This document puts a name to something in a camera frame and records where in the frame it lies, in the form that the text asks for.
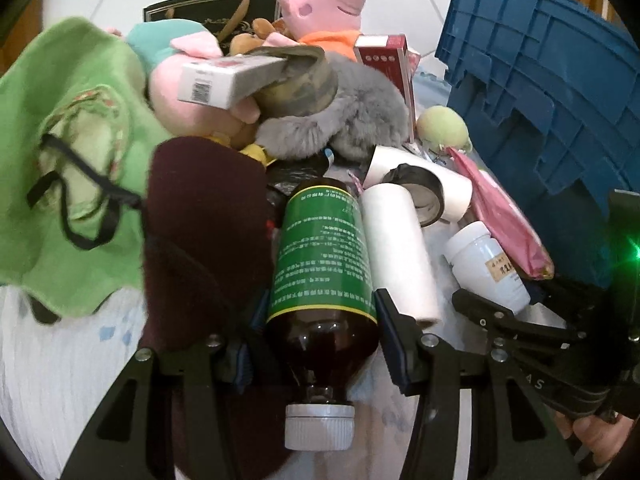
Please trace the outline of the person hand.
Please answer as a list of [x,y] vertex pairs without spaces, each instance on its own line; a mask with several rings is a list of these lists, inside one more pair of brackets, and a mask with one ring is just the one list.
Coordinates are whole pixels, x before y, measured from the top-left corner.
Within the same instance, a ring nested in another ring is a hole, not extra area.
[[572,422],[560,412],[554,413],[554,421],[564,439],[578,437],[593,454],[593,461],[599,468],[606,466],[620,452],[636,424],[624,415],[617,415],[614,422],[606,422],[594,415]]

